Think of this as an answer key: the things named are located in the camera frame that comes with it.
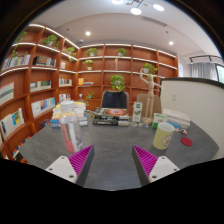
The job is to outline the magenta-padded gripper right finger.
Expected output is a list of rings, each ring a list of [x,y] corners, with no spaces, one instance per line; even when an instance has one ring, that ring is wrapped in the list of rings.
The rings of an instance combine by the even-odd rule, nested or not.
[[[136,145],[132,146],[132,157],[142,186],[179,171],[166,156],[157,157]]]

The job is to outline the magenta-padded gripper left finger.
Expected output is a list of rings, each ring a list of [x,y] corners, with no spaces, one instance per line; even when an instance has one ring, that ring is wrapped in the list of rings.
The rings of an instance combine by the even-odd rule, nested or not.
[[[83,187],[94,154],[94,146],[90,145],[69,157],[60,156],[46,168],[46,171]]]

